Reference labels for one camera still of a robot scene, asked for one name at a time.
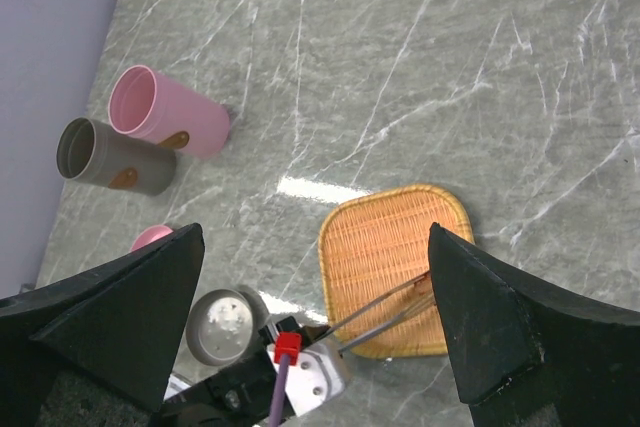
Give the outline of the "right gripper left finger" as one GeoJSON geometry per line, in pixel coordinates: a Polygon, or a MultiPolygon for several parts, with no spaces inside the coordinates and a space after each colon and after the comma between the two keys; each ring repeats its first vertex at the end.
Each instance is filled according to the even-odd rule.
{"type": "Polygon", "coordinates": [[[200,224],[1,301],[4,426],[146,426],[204,260],[200,224]]]}

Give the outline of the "grey round lid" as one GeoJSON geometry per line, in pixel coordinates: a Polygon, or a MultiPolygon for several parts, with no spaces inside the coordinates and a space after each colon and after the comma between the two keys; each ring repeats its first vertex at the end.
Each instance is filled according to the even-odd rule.
{"type": "Polygon", "coordinates": [[[186,342],[199,362],[225,367],[261,348],[259,330],[268,319],[265,303],[250,287],[215,289],[193,305],[185,328],[186,342]]]}

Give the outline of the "metal tongs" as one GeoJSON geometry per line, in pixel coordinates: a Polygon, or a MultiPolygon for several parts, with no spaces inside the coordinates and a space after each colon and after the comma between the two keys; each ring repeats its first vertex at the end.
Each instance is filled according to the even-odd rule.
{"type": "Polygon", "coordinates": [[[366,342],[379,337],[392,328],[407,323],[436,305],[435,294],[432,286],[431,273],[425,272],[409,281],[393,287],[391,290],[378,296],[365,306],[351,313],[343,320],[329,327],[316,342],[335,336],[340,330],[357,323],[362,318],[373,318],[374,313],[380,314],[382,308],[394,298],[401,297],[397,305],[379,318],[377,324],[372,324],[367,330],[357,333],[353,338],[339,342],[338,351],[353,350],[366,342]]]}

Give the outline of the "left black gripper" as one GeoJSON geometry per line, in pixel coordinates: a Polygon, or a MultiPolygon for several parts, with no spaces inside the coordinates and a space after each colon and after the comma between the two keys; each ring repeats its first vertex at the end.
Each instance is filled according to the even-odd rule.
{"type": "Polygon", "coordinates": [[[161,426],[254,426],[269,416],[276,370],[266,347],[283,331],[296,332],[302,345],[329,330],[327,325],[302,326],[292,316],[258,330],[256,345],[244,358],[222,368],[166,400],[159,411],[161,426]]]}

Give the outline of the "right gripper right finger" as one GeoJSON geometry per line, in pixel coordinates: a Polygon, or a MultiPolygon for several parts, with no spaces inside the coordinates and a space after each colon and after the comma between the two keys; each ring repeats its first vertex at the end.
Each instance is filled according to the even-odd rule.
{"type": "Polygon", "coordinates": [[[542,280],[439,224],[428,258],[474,425],[638,425],[638,312],[542,280]]]}

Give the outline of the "pink round lid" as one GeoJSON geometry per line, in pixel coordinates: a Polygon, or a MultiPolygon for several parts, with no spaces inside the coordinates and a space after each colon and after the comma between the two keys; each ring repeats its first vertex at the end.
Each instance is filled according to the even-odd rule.
{"type": "Polygon", "coordinates": [[[164,224],[148,227],[138,235],[138,237],[133,242],[130,251],[134,252],[140,248],[143,248],[148,244],[151,244],[167,235],[170,235],[172,232],[173,229],[164,224]]]}

